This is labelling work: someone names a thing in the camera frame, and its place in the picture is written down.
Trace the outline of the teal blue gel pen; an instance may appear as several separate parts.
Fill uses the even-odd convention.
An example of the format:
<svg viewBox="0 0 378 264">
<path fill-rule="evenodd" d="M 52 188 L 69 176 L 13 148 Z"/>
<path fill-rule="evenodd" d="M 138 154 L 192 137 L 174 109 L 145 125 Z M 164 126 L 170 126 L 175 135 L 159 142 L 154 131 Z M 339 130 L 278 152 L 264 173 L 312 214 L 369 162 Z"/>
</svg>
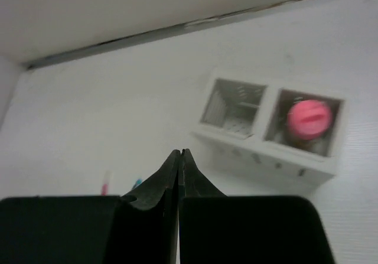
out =
<svg viewBox="0 0 378 264">
<path fill-rule="evenodd" d="M 140 186 L 142 183 L 143 183 L 143 179 L 138 178 L 138 179 L 135 181 L 134 185 L 132 186 L 131 190 L 134 190 L 136 187 Z"/>
</svg>

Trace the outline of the pink clear gel pen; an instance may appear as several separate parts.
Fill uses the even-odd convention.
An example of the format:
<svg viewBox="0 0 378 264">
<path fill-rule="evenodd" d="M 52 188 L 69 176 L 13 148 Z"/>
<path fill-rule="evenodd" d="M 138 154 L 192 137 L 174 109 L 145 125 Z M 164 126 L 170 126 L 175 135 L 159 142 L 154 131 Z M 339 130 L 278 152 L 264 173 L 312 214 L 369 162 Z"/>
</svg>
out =
<svg viewBox="0 0 378 264">
<path fill-rule="evenodd" d="M 106 171 L 103 177 L 102 186 L 100 189 L 100 195 L 106 196 L 109 194 L 110 182 L 112 179 L 112 171 Z"/>
</svg>

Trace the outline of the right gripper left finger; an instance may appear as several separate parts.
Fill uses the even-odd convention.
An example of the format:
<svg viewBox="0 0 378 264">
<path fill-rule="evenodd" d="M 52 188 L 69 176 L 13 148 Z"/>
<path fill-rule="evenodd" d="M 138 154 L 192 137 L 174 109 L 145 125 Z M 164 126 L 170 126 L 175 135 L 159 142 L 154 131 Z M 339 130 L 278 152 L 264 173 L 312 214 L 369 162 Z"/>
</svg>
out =
<svg viewBox="0 0 378 264">
<path fill-rule="evenodd" d="M 180 153 L 125 195 L 1 201 L 2 263 L 175 263 Z"/>
</svg>

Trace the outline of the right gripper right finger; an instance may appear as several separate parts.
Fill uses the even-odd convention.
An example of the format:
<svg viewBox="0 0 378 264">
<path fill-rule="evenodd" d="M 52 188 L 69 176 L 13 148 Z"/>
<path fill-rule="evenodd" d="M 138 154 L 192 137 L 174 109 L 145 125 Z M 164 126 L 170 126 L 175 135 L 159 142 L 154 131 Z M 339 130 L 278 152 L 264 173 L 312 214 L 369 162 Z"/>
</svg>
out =
<svg viewBox="0 0 378 264">
<path fill-rule="evenodd" d="M 181 263 L 334 263 L 320 215 L 295 195 L 228 196 L 189 149 L 178 177 Z"/>
</svg>

